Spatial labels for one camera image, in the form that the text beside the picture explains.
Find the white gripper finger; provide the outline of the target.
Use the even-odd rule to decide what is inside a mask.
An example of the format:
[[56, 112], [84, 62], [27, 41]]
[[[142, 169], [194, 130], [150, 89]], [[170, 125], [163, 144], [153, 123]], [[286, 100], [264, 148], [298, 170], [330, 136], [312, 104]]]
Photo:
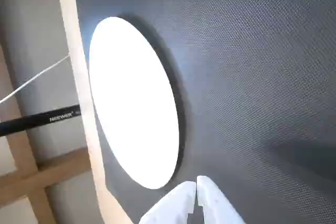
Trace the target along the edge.
[[185, 181], [162, 197], [140, 219], [139, 223], [187, 223], [194, 212], [196, 182]]
[[207, 176], [197, 176], [197, 201], [204, 223], [244, 224], [243, 218], [219, 187]]

